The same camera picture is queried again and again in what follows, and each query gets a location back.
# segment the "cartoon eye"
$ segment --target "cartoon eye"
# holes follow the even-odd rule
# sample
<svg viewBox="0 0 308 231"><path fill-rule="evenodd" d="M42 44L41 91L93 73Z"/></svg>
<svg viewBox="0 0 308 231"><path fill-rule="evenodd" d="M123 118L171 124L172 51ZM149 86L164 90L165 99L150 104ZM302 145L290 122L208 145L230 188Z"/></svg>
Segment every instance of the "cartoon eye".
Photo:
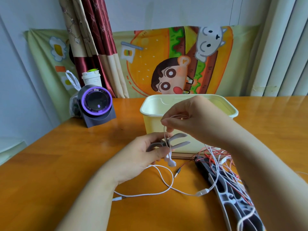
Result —
<svg viewBox="0 0 308 231"><path fill-rule="evenodd" d="M170 89L170 83L168 82L163 82L161 85L160 85L161 89L164 90L164 91L167 91Z"/></svg>
<svg viewBox="0 0 308 231"><path fill-rule="evenodd" d="M173 78L175 75L176 75L175 69L170 68L166 71L166 76L168 78Z"/></svg>

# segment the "forearm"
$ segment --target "forearm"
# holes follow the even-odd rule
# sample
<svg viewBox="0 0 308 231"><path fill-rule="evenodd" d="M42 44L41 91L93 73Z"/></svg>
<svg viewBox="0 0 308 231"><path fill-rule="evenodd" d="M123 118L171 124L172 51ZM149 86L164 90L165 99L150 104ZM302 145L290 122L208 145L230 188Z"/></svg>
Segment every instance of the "forearm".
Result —
<svg viewBox="0 0 308 231"><path fill-rule="evenodd" d="M308 230L307 183L246 130L238 139L227 150L266 229Z"/></svg>
<svg viewBox="0 0 308 231"><path fill-rule="evenodd" d="M106 230L117 186L102 167L88 182L56 231Z"/></svg>

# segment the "hand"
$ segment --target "hand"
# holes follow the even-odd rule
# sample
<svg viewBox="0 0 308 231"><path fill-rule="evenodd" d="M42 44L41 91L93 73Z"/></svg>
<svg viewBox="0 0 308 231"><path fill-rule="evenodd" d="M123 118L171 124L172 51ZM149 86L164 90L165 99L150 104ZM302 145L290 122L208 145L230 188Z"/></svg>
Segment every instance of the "hand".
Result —
<svg viewBox="0 0 308 231"><path fill-rule="evenodd" d="M108 168L108 173L114 177L117 184L130 180L139 175L149 164L159 161L168 154L169 147L159 147L146 152L151 143L163 138L163 132L137 137L107 161L103 168Z"/></svg>
<svg viewBox="0 0 308 231"><path fill-rule="evenodd" d="M174 115L186 115L181 120ZM228 150L243 128L203 96L196 95L173 105L162 117L167 132L174 129L190 134L202 143Z"/></svg>

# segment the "plastic bag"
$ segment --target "plastic bag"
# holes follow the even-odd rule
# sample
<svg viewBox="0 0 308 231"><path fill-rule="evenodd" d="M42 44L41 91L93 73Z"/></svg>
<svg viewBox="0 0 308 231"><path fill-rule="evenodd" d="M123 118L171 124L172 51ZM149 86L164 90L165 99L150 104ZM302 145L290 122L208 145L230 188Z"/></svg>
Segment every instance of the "plastic bag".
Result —
<svg viewBox="0 0 308 231"><path fill-rule="evenodd" d="M68 80L73 85L73 87L77 90L77 92L70 98L70 103L69 103L70 116L80 118L81 114L80 114L80 109L79 109L78 100L77 100L78 92L81 89L80 83L79 83L78 79L75 77L75 75L72 72L70 72L69 70L67 70L65 72L65 74L66 74Z"/></svg>

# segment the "person's left hand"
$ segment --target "person's left hand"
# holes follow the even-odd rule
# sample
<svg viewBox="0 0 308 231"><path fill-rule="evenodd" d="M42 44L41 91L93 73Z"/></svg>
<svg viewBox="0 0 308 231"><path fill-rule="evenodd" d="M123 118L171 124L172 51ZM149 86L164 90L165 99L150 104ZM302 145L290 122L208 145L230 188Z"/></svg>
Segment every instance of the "person's left hand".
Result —
<svg viewBox="0 0 308 231"><path fill-rule="evenodd" d="M117 184L130 180L139 175L149 164L156 160L159 161L168 154L169 147L159 147L146 152L151 143L163 138L163 132L137 137L102 167L108 170L109 175L114 177Z"/></svg>

